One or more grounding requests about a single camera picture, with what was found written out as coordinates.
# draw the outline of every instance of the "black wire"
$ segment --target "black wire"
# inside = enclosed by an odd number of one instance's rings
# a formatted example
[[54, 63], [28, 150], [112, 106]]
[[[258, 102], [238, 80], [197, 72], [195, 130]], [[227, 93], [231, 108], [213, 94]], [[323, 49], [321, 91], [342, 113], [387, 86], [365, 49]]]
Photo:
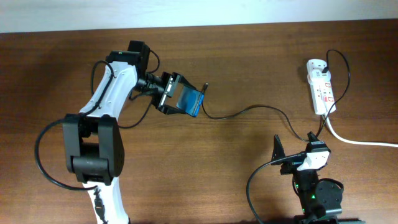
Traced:
[[131, 90], [131, 92], [129, 94], [129, 100], [134, 101], [136, 98], [138, 98], [140, 96], [151, 96], [153, 94], [156, 94], [157, 90], [158, 90], [157, 88], [153, 88], [153, 89], [147, 90], [145, 92], [139, 93], [139, 94], [137, 94], [137, 95], [135, 95], [133, 97], [131, 97], [132, 91], [133, 91], [133, 90]]
[[276, 110], [276, 111], [280, 112], [281, 114], [283, 114], [283, 115], [285, 116], [286, 121], [287, 121], [287, 123], [289, 124], [289, 127], [290, 127], [290, 129], [292, 130], [292, 132], [293, 132], [293, 134], [295, 135], [296, 138], [298, 138], [298, 139], [301, 140], [301, 141], [308, 142], [308, 140], [305, 140], [304, 138], [301, 138], [301, 137], [294, 131], [294, 129], [293, 129], [293, 127], [292, 127], [292, 124], [290, 123], [290, 120], [289, 120], [289, 118], [287, 117], [287, 115], [286, 115], [282, 110], [280, 110], [280, 109], [278, 109], [278, 108], [275, 108], [275, 107], [273, 107], [273, 106], [267, 106], [267, 105], [251, 105], [251, 106], [248, 106], [247, 108], [245, 108], [245, 109], [243, 109], [243, 110], [241, 110], [241, 111], [239, 111], [239, 112], [237, 112], [237, 113], [235, 113], [235, 114], [232, 114], [232, 115], [229, 115], [229, 116], [223, 116], [223, 117], [213, 117], [213, 116], [210, 116], [210, 115], [206, 112], [205, 106], [203, 105], [203, 101], [202, 101], [201, 107], [202, 107], [202, 109], [203, 109], [203, 112], [207, 115], [207, 117], [209, 117], [210, 119], [215, 119], [215, 120], [231, 119], [231, 118], [234, 118], [234, 117], [236, 117], [236, 116], [238, 116], [238, 115], [241, 115], [241, 114], [243, 114], [243, 113], [245, 113], [245, 112], [247, 112], [247, 111], [249, 111], [249, 110], [251, 110], [251, 109], [254, 109], [254, 108], [269, 108], [269, 109], [273, 109], [273, 110]]
[[[96, 62], [96, 63], [94, 64], [93, 70], [91, 71], [91, 83], [93, 83], [95, 69], [97, 68], [97, 66], [98, 66], [100, 63], [106, 64], [106, 65], [111, 69], [111, 76], [110, 76], [110, 78], [109, 78], [109, 81], [108, 81], [107, 84], [105, 85], [105, 88], [104, 88], [104, 90], [103, 90], [101, 96], [99, 96], [98, 101], [95, 103], [94, 107], [93, 107], [91, 110], [87, 111], [86, 113], [82, 113], [82, 114], [77, 115], [77, 116], [80, 116], [81, 118], [84, 118], [85, 116], [87, 116], [87, 115], [89, 115], [90, 113], [94, 112], [94, 110], [96, 110], [96, 109], [100, 106], [101, 100], [103, 99], [103, 97], [104, 97], [104, 95], [105, 95], [105, 93], [106, 93], [106, 90], [108, 89], [109, 85], [110, 85], [111, 82], [112, 82], [112, 79], [114, 78], [114, 72], [113, 72], [112, 66], [111, 66], [107, 61], [100, 60], [100, 61], [98, 61], [98, 62]], [[45, 169], [44, 169], [44, 167], [43, 167], [43, 165], [42, 165], [42, 163], [41, 163], [41, 161], [40, 161], [39, 146], [40, 146], [40, 141], [41, 141], [41, 139], [43, 138], [44, 134], [45, 134], [47, 131], [49, 131], [51, 128], [53, 128], [54, 126], [56, 126], [56, 125], [58, 125], [58, 124], [62, 124], [62, 123], [64, 123], [64, 122], [66, 122], [66, 121], [67, 121], [67, 118], [58, 119], [58, 120], [56, 120], [56, 121], [50, 123], [49, 125], [47, 125], [47, 126], [40, 132], [39, 136], [38, 136], [37, 139], [36, 139], [36, 142], [35, 142], [35, 150], [34, 150], [36, 165], [37, 165], [37, 167], [39, 168], [39, 170], [41, 171], [41, 173], [44, 175], [44, 177], [45, 177], [47, 180], [49, 180], [51, 183], [53, 183], [53, 184], [55, 184], [55, 185], [57, 185], [57, 186], [59, 186], [59, 187], [62, 187], [62, 188], [67, 189], [67, 190], [94, 190], [95, 188], [97, 188], [97, 186], [94, 186], [94, 187], [87, 187], [87, 188], [85, 188], [85, 187], [72, 187], [72, 186], [69, 186], [69, 185], [67, 185], [67, 184], [64, 184], [64, 183], [62, 183], [62, 182], [59, 182], [59, 181], [55, 180], [54, 178], [52, 178], [52, 177], [45, 171]]]
[[155, 70], [148, 72], [148, 73], [154, 73], [154, 72], [156, 72], [156, 71], [159, 69], [159, 67], [160, 67], [160, 58], [159, 58], [159, 56], [158, 56], [153, 50], [149, 50], [149, 51], [150, 51], [152, 54], [154, 54], [155, 57], [157, 58], [157, 67], [155, 68]]
[[138, 120], [135, 124], [130, 125], [130, 126], [120, 126], [120, 125], [119, 125], [119, 128], [122, 128], [122, 129], [129, 129], [129, 128], [133, 128], [133, 127], [137, 126], [139, 123], [141, 123], [141, 121], [145, 118], [145, 116], [147, 116], [147, 113], [148, 113], [149, 108], [150, 108], [151, 105], [152, 105], [152, 100], [150, 100], [149, 105], [148, 105], [147, 109], [146, 109], [145, 112], [144, 112], [144, 115], [142, 115], [142, 117], [140, 118], [140, 120]]
[[296, 184], [295, 184], [295, 182], [294, 182], [294, 176], [292, 177], [292, 185], [293, 185], [294, 193], [295, 193], [297, 196], [299, 196], [299, 192], [297, 191]]
[[291, 155], [291, 156], [283, 157], [283, 158], [281, 158], [281, 159], [276, 159], [276, 160], [274, 160], [274, 161], [267, 162], [266, 164], [263, 164], [263, 165], [261, 165], [260, 167], [258, 167], [258, 168], [250, 175], [250, 177], [249, 177], [249, 179], [248, 179], [248, 183], [246, 184], [246, 197], [248, 198], [248, 203], [249, 203], [249, 206], [250, 206], [251, 211], [253, 212], [255, 218], [257, 218], [257, 221], [258, 221], [260, 224], [263, 224], [263, 222], [262, 222], [262, 220], [260, 219], [260, 216], [257, 214], [256, 210], [254, 209], [253, 204], [252, 204], [251, 199], [250, 199], [250, 191], [249, 191], [249, 190], [250, 190], [250, 183], [251, 183], [251, 180], [253, 179], [253, 177], [255, 176], [255, 174], [257, 174], [257, 172], [259, 172], [262, 168], [264, 168], [264, 167], [266, 167], [266, 166], [268, 166], [268, 165], [271, 165], [271, 164], [273, 164], [273, 163], [275, 163], [275, 162], [283, 162], [283, 161], [286, 161], [286, 160], [288, 160], [288, 159], [291, 159], [291, 158], [294, 158], [294, 157], [297, 157], [297, 156], [301, 156], [301, 154], [294, 154], [294, 155]]
[[329, 52], [331, 52], [331, 51], [337, 52], [337, 53], [340, 54], [341, 57], [343, 58], [343, 60], [344, 60], [344, 62], [345, 62], [345, 64], [346, 64], [346, 66], [347, 66], [348, 82], [347, 82], [347, 87], [346, 87], [346, 89], [344, 90], [344, 93], [342, 94], [342, 96], [341, 96], [340, 98], [338, 98], [338, 100], [336, 100], [335, 103], [332, 104], [332, 106], [330, 107], [328, 113], [326, 114], [325, 118], [323, 119], [324, 122], [323, 122], [322, 126], [320, 127], [320, 129], [318, 130], [317, 134], [315, 135], [316, 137], [319, 136], [319, 134], [321, 133], [323, 127], [325, 126], [326, 119], [329, 117], [329, 114], [330, 114], [331, 109], [332, 109], [332, 108], [337, 104], [337, 102], [339, 102], [339, 101], [345, 96], [345, 94], [347, 93], [348, 88], [349, 88], [349, 83], [350, 83], [350, 81], [351, 81], [351, 71], [350, 71], [350, 69], [349, 69], [349, 64], [348, 64], [347, 58], [343, 55], [343, 53], [341, 53], [341, 52], [338, 51], [338, 50], [330, 49], [330, 50], [327, 51], [327, 53], [326, 53], [326, 68], [325, 68], [325, 69], [329, 70]]
[[[346, 66], [347, 66], [347, 71], [348, 71], [348, 83], [347, 83], [347, 87], [346, 87], [344, 93], [342, 94], [342, 96], [341, 96], [340, 98], [338, 98], [338, 100], [336, 100], [336, 101], [332, 104], [332, 106], [330, 107], [330, 109], [329, 109], [327, 115], [325, 116], [325, 118], [322, 118], [322, 117], [321, 117], [320, 127], [318, 128], [317, 134], [315, 135], [316, 137], [318, 137], [318, 136], [320, 135], [320, 133], [322, 132], [322, 129], [323, 129], [323, 127], [325, 126], [326, 119], [327, 119], [327, 117], [329, 117], [329, 114], [330, 114], [331, 109], [337, 104], [337, 102], [339, 102], [339, 101], [345, 96], [345, 94], [346, 94], [346, 92], [347, 92], [347, 90], [348, 90], [348, 88], [349, 88], [349, 83], [350, 83], [350, 80], [351, 80], [351, 72], [350, 72], [350, 69], [349, 69], [348, 61], [347, 61], [346, 57], [345, 57], [340, 51], [338, 51], [338, 50], [330, 49], [330, 50], [328, 50], [328, 51], [326, 52], [326, 67], [325, 67], [325, 69], [326, 69], [326, 70], [329, 70], [329, 52], [331, 52], [331, 51], [337, 52], [337, 53], [339, 53], [339, 54], [343, 57], [343, 59], [344, 59], [344, 61], [345, 61], [345, 64], [346, 64]], [[205, 92], [206, 89], [207, 89], [207, 86], [203, 88], [203, 91], [202, 91], [203, 94], [204, 94], [204, 92]], [[289, 127], [290, 127], [290, 129], [292, 130], [292, 132], [293, 132], [293, 134], [295, 135], [296, 138], [298, 138], [299, 140], [304, 141], [304, 142], [309, 142], [309, 140], [306, 140], [306, 139], [304, 139], [304, 138], [301, 138], [301, 137], [294, 131], [294, 128], [292, 127], [292, 125], [291, 125], [291, 123], [290, 123], [290, 120], [289, 120], [289, 118], [287, 117], [287, 115], [286, 115], [282, 110], [280, 110], [280, 109], [278, 109], [278, 108], [275, 108], [275, 107], [273, 107], [273, 106], [267, 106], [267, 105], [251, 105], [251, 106], [248, 106], [247, 108], [245, 108], [245, 109], [243, 109], [243, 110], [241, 110], [241, 111], [239, 111], [239, 112], [237, 112], [237, 113], [235, 113], [235, 114], [232, 114], [232, 115], [229, 115], [229, 116], [222, 116], [222, 117], [212, 117], [212, 116], [210, 116], [210, 115], [206, 112], [206, 109], [205, 109], [205, 106], [204, 106], [204, 104], [203, 104], [203, 101], [202, 101], [201, 106], [202, 106], [202, 108], [203, 108], [203, 112], [207, 115], [207, 117], [209, 117], [210, 119], [215, 119], [215, 120], [231, 119], [231, 118], [234, 118], [234, 117], [236, 117], [236, 116], [238, 116], [238, 115], [241, 115], [241, 114], [243, 114], [243, 113], [245, 113], [245, 112], [247, 112], [247, 111], [249, 111], [249, 110], [251, 110], [251, 109], [254, 109], [254, 108], [269, 108], [269, 109], [273, 109], [273, 110], [276, 110], [276, 111], [282, 113], [282, 114], [285, 116], [285, 118], [286, 118], [286, 120], [287, 120], [287, 123], [289, 124]]]

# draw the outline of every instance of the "cable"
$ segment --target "cable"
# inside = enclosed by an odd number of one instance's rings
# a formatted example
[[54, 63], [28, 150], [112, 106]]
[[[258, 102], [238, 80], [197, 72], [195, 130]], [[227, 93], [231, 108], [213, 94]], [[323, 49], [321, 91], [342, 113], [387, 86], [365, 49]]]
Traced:
[[292, 177], [292, 185], [293, 185], [294, 193], [295, 193], [297, 196], [299, 196], [299, 192], [297, 191], [296, 184], [295, 184], [295, 182], [294, 182], [294, 176]]
[[149, 50], [149, 51], [150, 51], [152, 54], [154, 54], [155, 57], [157, 58], [157, 67], [155, 68], [155, 70], [148, 72], [148, 73], [154, 73], [154, 72], [156, 72], [156, 71], [159, 69], [159, 67], [160, 67], [160, 58], [159, 58], [159, 56], [158, 56], [153, 50]]
[[[94, 64], [94, 67], [93, 67], [93, 69], [92, 69], [92, 71], [91, 71], [91, 84], [93, 83], [95, 69], [97, 68], [97, 66], [98, 66], [100, 63], [104, 63], [105, 65], [107, 65], [107, 66], [110, 68], [110, 70], [111, 70], [111, 76], [110, 76], [110, 78], [109, 78], [109, 81], [106, 83], [105, 88], [104, 88], [104, 90], [103, 90], [101, 96], [99, 97], [98, 101], [95, 103], [94, 107], [93, 107], [92, 109], [90, 109], [89, 111], [87, 111], [86, 113], [82, 113], [82, 114], [77, 115], [77, 116], [80, 116], [81, 118], [84, 118], [85, 116], [87, 116], [87, 115], [89, 115], [90, 113], [94, 112], [94, 110], [96, 110], [96, 109], [100, 106], [101, 100], [103, 99], [103, 97], [104, 97], [104, 95], [105, 95], [105, 93], [106, 93], [106, 90], [108, 89], [109, 85], [110, 85], [111, 82], [112, 82], [112, 79], [114, 78], [114, 72], [113, 72], [112, 66], [111, 66], [107, 61], [100, 60], [100, 61], [98, 61], [98, 62], [96, 62], [96, 63]], [[49, 131], [51, 128], [53, 128], [54, 126], [56, 126], [56, 125], [58, 125], [58, 124], [62, 124], [62, 123], [64, 123], [64, 122], [66, 122], [67, 120], [68, 120], [68, 118], [58, 119], [58, 120], [56, 120], [56, 121], [50, 123], [49, 125], [47, 125], [47, 126], [40, 132], [39, 136], [38, 136], [37, 139], [36, 139], [36, 142], [35, 142], [35, 150], [34, 150], [36, 165], [37, 165], [37, 167], [39, 168], [39, 170], [41, 171], [41, 173], [44, 175], [44, 177], [45, 177], [47, 180], [49, 180], [51, 183], [53, 183], [53, 184], [55, 184], [55, 185], [57, 185], [57, 186], [59, 186], [59, 187], [62, 187], [62, 188], [67, 189], [67, 190], [79, 190], [79, 191], [83, 191], [83, 190], [94, 190], [94, 189], [97, 188], [97, 186], [87, 187], [87, 188], [85, 188], [85, 187], [72, 187], [72, 186], [69, 186], [69, 185], [67, 185], [67, 184], [64, 184], [64, 183], [62, 183], [62, 182], [59, 182], [59, 181], [55, 180], [54, 178], [52, 178], [52, 177], [45, 171], [45, 169], [44, 169], [44, 167], [43, 167], [43, 165], [42, 165], [42, 163], [41, 163], [41, 161], [40, 161], [39, 146], [40, 146], [40, 141], [42, 140], [44, 134], [45, 134], [47, 131]]]
[[133, 91], [133, 90], [131, 90], [131, 92], [129, 94], [129, 100], [134, 101], [136, 98], [138, 98], [140, 96], [151, 96], [153, 94], [156, 94], [157, 90], [158, 90], [157, 88], [153, 88], [153, 89], [147, 90], [145, 92], [139, 93], [139, 94], [137, 94], [137, 95], [135, 95], [133, 97], [131, 97], [132, 91]]
[[140, 118], [140, 120], [138, 120], [135, 124], [130, 125], [130, 126], [120, 126], [120, 125], [119, 125], [119, 128], [122, 128], [122, 129], [130, 129], [130, 128], [133, 128], [133, 127], [137, 126], [139, 123], [141, 123], [141, 121], [145, 118], [145, 116], [147, 116], [147, 113], [148, 113], [149, 108], [150, 108], [151, 105], [152, 105], [152, 100], [150, 100], [149, 105], [148, 105], [147, 109], [146, 109], [145, 112], [144, 112], [144, 115], [142, 115], [142, 117]]
[[111, 64], [105, 60], [99, 60], [97, 61], [94, 66], [93, 69], [91, 70], [91, 78], [90, 78], [90, 90], [91, 90], [91, 95], [94, 95], [94, 75], [95, 75], [95, 70], [97, 69], [97, 66], [101, 63], [104, 63], [105, 65], [107, 65], [109, 67], [109, 69], [111, 70], [111, 78], [114, 78], [114, 72], [113, 72], [113, 68], [111, 66]]
[[267, 105], [251, 105], [251, 106], [248, 106], [248, 107], [246, 107], [245, 109], [243, 109], [243, 110], [241, 110], [241, 111], [239, 111], [239, 112], [237, 112], [237, 113], [235, 113], [235, 114], [232, 114], [232, 115], [229, 115], [229, 116], [223, 116], [223, 117], [213, 117], [213, 116], [210, 116], [210, 115], [206, 112], [205, 106], [203, 105], [203, 101], [202, 101], [201, 107], [202, 107], [202, 109], [203, 109], [203, 112], [207, 115], [207, 117], [209, 117], [210, 119], [215, 119], [215, 120], [231, 119], [231, 118], [234, 118], [234, 117], [236, 117], [236, 116], [238, 116], [238, 115], [241, 115], [241, 114], [243, 114], [243, 113], [245, 113], [245, 112], [247, 112], [247, 111], [249, 111], [249, 110], [251, 110], [251, 109], [254, 109], [254, 108], [269, 108], [269, 109], [273, 109], [273, 110], [276, 110], [276, 111], [280, 112], [281, 114], [283, 114], [283, 115], [285, 116], [286, 121], [287, 121], [287, 123], [289, 124], [289, 127], [290, 127], [290, 129], [292, 130], [292, 132], [293, 132], [293, 134], [295, 135], [296, 138], [298, 138], [298, 139], [301, 140], [301, 141], [308, 142], [308, 140], [306, 140], [306, 139], [304, 139], [304, 138], [301, 138], [301, 137], [294, 131], [294, 129], [293, 129], [293, 127], [292, 127], [292, 124], [290, 123], [290, 120], [289, 120], [289, 118], [287, 117], [287, 115], [286, 115], [282, 110], [280, 110], [280, 109], [278, 109], [278, 108], [275, 108], [275, 107], [273, 107], [273, 106], [267, 106]]
[[336, 137], [336, 138], [339, 139], [340, 141], [343, 141], [343, 142], [346, 142], [346, 143], [350, 143], [350, 144], [364, 145], [364, 146], [398, 147], [398, 144], [391, 144], [391, 143], [384, 143], [384, 142], [351, 141], [351, 140], [344, 139], [344, 138], [340, 137], [338, 134], [336, 134], [335, 130], [331, 127], [331, 123], [330, 123], [329, 118], [327, 118], [325, 122], [326, 122], [326, 125], [328, 126], [329, 131], [332, 133], [332, 135], [334, 135], [334, 137]]
[[[335, 103], [333, 103], [333, 104], [331, 105], [331, 107], [330, 107], [328, 113], [326, 114], [324, 120], [326, 120], [326, 119], [329, 117], [329, 114], [330, 114], [331, 109], [337, 104], [337, 102], [339, 102], [339, 101], [345, 96], [345, 94], [347, 93], [348, 88], [349, 88], [349, 83], [350, 83], [350, 81], [351, 81], [351, 71], [350, 71], [350, 69], [349, 69], [349, 64], [348, 64], [347, 58], [343, 55], [343, 53], [341, 53], [340, 51], [335, 50], [335, 49], [330, 49], [330, 50], [328, 50], [328, 51], [326, 52], [326, 67], [323, 69], [322, 73], [326, 73], [327, 71], [329, 71], [329, 52], [331, 52], [331, 51], [337, 52], [337, 53], [340, 54], [340, 56], [343, 58], [343, 60], [344, 60], [344, 62], [345, 62], [345, 64], [346, 64], [346, 67], [347, 67], [348, 81], [347, 81], [347, 86], [346, 86], [346, 89], [344, 90], [344, 93], [342, 94], [342, 96], [341, 96], [340, 98], [338, 98], [338, 100], [335, 101]], [[320, 135], [320, 133], [321, 133], [321, 131], [322, 131], [322, 129], [323, 129], [324, 126], [325, 126], [325, 122], [323, 122], [322, 126], [321, 126], [320, 129], [318, 130], [318, 132], [317, 132], [317, 134], [315, 135], [315, 137], [318, 137], [318, 136]]]
[[264, 168], [264, 167], [266, 167], [266, 166], [268, 166], [268, 165], [271, 165], [271, 164], [273, 164], [273, 163], [275, 163], [275, 162], [283, 162], [283, 161], [286, 161], [286, 160], [288, 160], [288, 159], [291, 159], [291, 158], [294, 158], [294, 157], [297, 157], [297, 156], [301, 156], [301, 154], [300, 154], [300, 153], [299, 153], [299, 154], [294, 154], [294, 155], [291, 155], [291, 156], [283, 157], [283, 158], [281, 158], [281, 159], [276, 159], [276, 160], [274, 160], [274, 161], [267, 162], [266, 164], [263, 164], [263, 165], [261, 165], [260, 167], [258, 167], [258, 168], [250, 175], [250, 177], [249, 177], [249, 179], [248, 179], [248, 183], [246, 184], [246, 197], [248, 198], [248, 203], [249, 203], [249, 206], [250, 206], [251, 211], [253, 212], [255, 218], [257, 218], [257, 221], [258, 221], [260, 224], [264, 224], [264, 222], [261, 221], [260, 216], [257, 214], [256, 210], [254, 209], [253, 204], [252, 204], [251, 199], [250, 199], [250, 191], [249, 191], [249, 190], [250, 190], [250, 183], [251, 183], [251, 180], [253, 179], [253, 177], [255, 176], [255, 174], [257, 174], [257, 172], [259, 172], [262, 168]]

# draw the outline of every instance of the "wooden table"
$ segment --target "wooden table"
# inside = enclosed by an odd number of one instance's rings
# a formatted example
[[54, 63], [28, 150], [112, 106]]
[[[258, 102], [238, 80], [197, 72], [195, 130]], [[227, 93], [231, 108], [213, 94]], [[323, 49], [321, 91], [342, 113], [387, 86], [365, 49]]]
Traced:
[[[209, 113], [263, 103], [285, 111], [301, 136], [319, 124], [305, 64], [338, 49], [349, 60], [352, 79], [331, 115], [336, 132], [352, 140], [397, 142], [397, 37], [397, 20], [0, 34], [0, 223], [95, 222], [87, 193], [44, 179], [33, 146], [46, 124], [77, 113], [90, 99], [93, 64], [111, 50], [126, 50], [130, 40], [144, 40], [160, 55], [160, 71], [184, 74], [199, 88], [208, 82]], [[330, 60], [340, 96], [346, 67], [337, 54]], [[156, 66], [154, 57], [149, 66]], [[148, 100], [127, 103], [119, 122], [135, 122]], [[191, 118], [151, 109], [137, 128], [121, 134], [123, 204], [133, 222], [143, 223], [253, 221], [246, 181], [271, 159], [273, 136], [279, 135], [287, 154], [305, 149], [286, 120], [267, 109], [225, 121], [202, 111]], [[320, 174], [345, 185], [341, 217], [396, 223], [398, 149], [346, 144], [328, 131], [320, 139], [332, 150]], [[40, 155], [52, 176], [80, 186], [65, 167], [60, 127], [46, 134]], [[251, 195], [265, 220], [302, 212], [291, 176], [280, 176], [279, 167], [258, 173]]]

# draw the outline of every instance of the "white cable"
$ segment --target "white cable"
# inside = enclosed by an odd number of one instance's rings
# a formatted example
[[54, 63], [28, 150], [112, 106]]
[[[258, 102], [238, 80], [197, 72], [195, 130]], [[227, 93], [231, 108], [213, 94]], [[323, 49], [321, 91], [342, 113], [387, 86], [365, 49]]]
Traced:
[[340, 141], [347, 142], [347, 143], [350, 143], [350, 144], [359, 144], [359, 145], [365, 145], [365, 146], [398, 147], [398, 144], [391, 144], [391, 143], [384, 143], [384, 142], [361, 142], [361, 141], [351, 141], [351, 140], [343, 139], [342, 137], [340, 137], [339, 135], [337, 135], [335, 133], [335, 130], [333, 130], [333, 128], [331, 127], [329, 118], [327, 118], [325, 122], [326, 122], [326, 125], [327, 125], [328, 129], [332, 133], [332, 135], [334, 135]]

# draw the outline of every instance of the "white power strip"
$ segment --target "white power strip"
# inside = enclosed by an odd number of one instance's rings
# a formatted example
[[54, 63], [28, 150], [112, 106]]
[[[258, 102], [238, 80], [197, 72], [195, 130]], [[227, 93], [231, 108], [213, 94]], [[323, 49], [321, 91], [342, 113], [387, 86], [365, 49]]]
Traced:
[[[328, 69], [323, 73], [323, 70], [327, 67], [325, 61], [320, 59], [311, 59], [307, 63], [307, 71], [308, 71], [308, 83], [310, 84], [311, 94], [312, 94], [312, 102], [313, 108], [315, 110], [315, 114], [322, 115], [323, 119], [328, 114], [330, 107], [335, 102], [335, 98], [333, 97], [333, 92], [331, 90], [331, 74]], [[336, 110], [336, 106], [333, 106], [330, 112], [334, 112]], [[335, 130], [332, 128], [329, 117], [325, 120], [326, 126], [340, 141], [347, 142], [350, 144], [359, 144], [359, 145], [367, 145], [367, 146], [388, 146], [388, 147], [398, 147], [398, 144], [384, 143], [384, 142], [362, 142], [362, 141], [351, 141], [345, 138], [340, 137], [336, 134]]]
[[[326, 62], [320, 59], [311, 59], [307, 63], [307, 78], [311, 87], [313, 108], [317, 115], [327, 114], [329, 108], [335, 102], [331, 90], [330, 72], [322, 73], [326, 67]], [[335, 110], [336, 106], [333, 106], [330, 112], [332, 113]]]

